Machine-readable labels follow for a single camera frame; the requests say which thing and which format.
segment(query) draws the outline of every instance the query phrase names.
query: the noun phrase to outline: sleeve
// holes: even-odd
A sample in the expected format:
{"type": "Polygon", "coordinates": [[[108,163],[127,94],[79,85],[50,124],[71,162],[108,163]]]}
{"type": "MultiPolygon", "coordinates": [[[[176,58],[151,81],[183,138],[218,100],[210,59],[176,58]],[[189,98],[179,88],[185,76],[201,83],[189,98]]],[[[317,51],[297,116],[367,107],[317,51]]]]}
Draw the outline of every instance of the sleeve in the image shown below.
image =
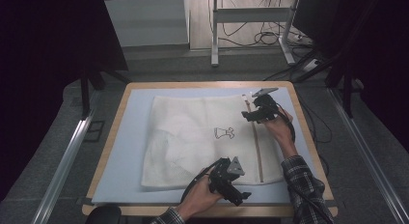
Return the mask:
{"type": "Polygon", "coordinates": [[[184,220],[173,208],[168,208],[162,215],[155,217],[150,224],[184,224],[184,220]]]}
{"type": "Polygon", "coordinates": [[[322,198],[325,185],[313,176],[304,158],[300,155],[290,157],[282,162],[282,167],[294,206],[294,223],[334,223],[322,198]]]}

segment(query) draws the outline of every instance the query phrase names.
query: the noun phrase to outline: metal stand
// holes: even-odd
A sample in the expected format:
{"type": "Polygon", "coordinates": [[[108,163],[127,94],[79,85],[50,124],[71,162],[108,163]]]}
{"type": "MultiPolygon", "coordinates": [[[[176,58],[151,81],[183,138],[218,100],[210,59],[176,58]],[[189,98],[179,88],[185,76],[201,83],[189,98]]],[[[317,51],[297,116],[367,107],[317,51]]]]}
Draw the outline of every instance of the metal stand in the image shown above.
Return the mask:
{"type": "Polygon", "coordinates": [[[284,52],[287,63],[295,65],[294,58],[288,49],[286,40],[292,20],[297,9],[298,0],[294,0],[290,8],[256,8],[256,9],[218,9],[217,0],[213,0],[213,40],[211,46],[211,65],[219,66],[219,47],[217,37],[218,23],[242,22],[285,22],[286,27],[279,37],[280,46],[284,52]]]}

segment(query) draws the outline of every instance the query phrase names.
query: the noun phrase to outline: hand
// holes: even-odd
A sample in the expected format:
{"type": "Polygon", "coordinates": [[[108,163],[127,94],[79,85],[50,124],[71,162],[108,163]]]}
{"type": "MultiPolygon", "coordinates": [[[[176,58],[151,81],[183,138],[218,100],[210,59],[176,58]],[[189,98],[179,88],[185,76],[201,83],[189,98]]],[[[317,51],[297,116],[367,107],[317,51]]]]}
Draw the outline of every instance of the hand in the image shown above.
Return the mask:
{"type": "MultiPolygon", "coordinates": [[[[279,110],[288,117],[290,122],[292,122],[292,116],[290,114],[288,114],[282,108],[279,108],[279,110]]],[[[274,138],[276,138],[283,152],[284,158],[298,155],[295,145],[291,139],[291,131],[283,118],[277,116],[274,120],[261,120],[261,122],[265,125],[265,127],[267,127],[268,131],[274,136],[274,138]]]]}
{"type": "Polygon", "coordinates": [[[223,198],[219,193],[211,193],[208,185],[208,175],[204,175],[192,187],[183,202],[176,207],[176,211],[184,221],[187,221],[196,213],[208,210],[223,198]]]}

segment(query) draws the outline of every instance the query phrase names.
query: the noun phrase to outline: black device on hand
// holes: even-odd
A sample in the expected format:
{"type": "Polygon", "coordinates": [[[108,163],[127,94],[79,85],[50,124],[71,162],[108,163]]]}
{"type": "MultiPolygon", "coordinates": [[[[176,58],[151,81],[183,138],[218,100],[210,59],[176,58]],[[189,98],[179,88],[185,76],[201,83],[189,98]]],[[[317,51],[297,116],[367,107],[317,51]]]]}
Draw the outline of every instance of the black device on hand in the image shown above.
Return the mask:
{"type": "Polygon", "coordinates": [[[244,171],[241,168],[240,162],[237,156],[231,161],[229,158],[220,158],[210,166],[205,168],[196,178],[189,183],[181,196],[180,202],[183,202],[190,189],[196,184],[196,182],[204,176],[211,168],[213,170],[208,175],[210,180],[209,189],[210,192],[218,192],[223,195],[225,200],[229,200],[236,206],[243,203],[243,200],[247,199],[252,193],[243,192],[240,193],[233,185],[232,182],[238,179],[240,176],[244,176],[244,171]]]}
{"type": "Polygon", "coordinates": [[[280,112],[279,104],[268,93],[277,91],[278,88],[261,89],[257,93],[253,94],[253,97],[257,97],[253,104],[258,108],[256,111],[247,112],[242,111],[241,114],[248,122],[256,121],[260,124],[261,120],[274,120],[277,116],[283,118],[291,131],[292,141],[295,141],[295,130],[289,118],[286,114],[280,112]]]}

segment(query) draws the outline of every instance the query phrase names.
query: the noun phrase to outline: white bag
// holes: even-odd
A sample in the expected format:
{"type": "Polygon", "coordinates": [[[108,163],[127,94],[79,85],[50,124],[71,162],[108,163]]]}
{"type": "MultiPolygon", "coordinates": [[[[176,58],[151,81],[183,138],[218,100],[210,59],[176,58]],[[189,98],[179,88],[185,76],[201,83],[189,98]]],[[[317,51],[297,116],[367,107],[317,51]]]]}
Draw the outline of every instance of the white bag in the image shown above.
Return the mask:
{"type": "Polygon", "coordinates": [[[278,144],[264,125],[247,122],[241,115],[255,110],[252,98],[245,95],[155,97],[142,185],[185,187],[220,157],[235,156],[245,175],[233,184],[280,181],[278,144]]]}

